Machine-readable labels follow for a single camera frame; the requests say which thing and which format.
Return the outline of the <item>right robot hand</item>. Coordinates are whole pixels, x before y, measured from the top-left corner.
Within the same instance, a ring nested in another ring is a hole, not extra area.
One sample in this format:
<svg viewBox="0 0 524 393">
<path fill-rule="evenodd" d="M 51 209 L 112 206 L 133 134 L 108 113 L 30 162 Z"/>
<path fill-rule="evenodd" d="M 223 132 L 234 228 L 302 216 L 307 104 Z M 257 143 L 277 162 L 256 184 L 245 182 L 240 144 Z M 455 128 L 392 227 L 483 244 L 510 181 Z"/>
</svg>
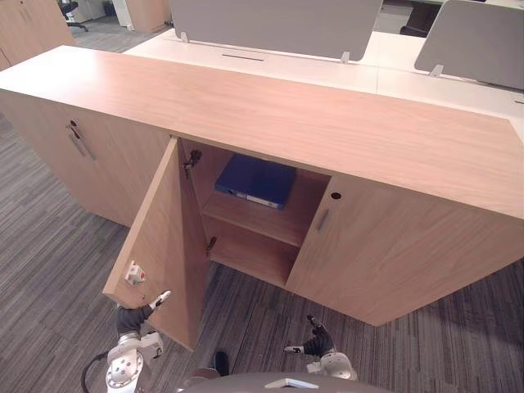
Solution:
<svg viewBox="0 0 524 393">
<path fill-rule="evenodd" d="M 327 354 L 335 353 L 337 349 L 328 330 L 313 315 L 309 314 L 307 319 L 312 326 L 313 336 L 303 344 L 286 346 L 283 351 L 287 353 L 311 355 L 319 358 Z"/>
</svg>

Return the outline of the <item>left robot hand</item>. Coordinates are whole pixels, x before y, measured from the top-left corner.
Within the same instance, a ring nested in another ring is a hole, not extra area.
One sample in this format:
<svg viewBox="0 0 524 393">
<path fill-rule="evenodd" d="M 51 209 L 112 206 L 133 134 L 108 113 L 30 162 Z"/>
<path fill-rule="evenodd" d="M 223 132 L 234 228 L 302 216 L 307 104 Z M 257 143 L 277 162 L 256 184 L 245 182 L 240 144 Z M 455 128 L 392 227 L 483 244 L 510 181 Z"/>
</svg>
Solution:
<svg viewBox="0 0 524 393">
<path fill-rule="evenodd" d="M 171 291 L 164 291 L 152 302 L 137 307 L 136 309 L 126 309 L 119 306 L 116 313 L 116 331 L 118 337 L 127 334 L 139 334 L 142 325 L 152 316 L 156 309 L 161 307 L 171 296 Z"/>
</svg>

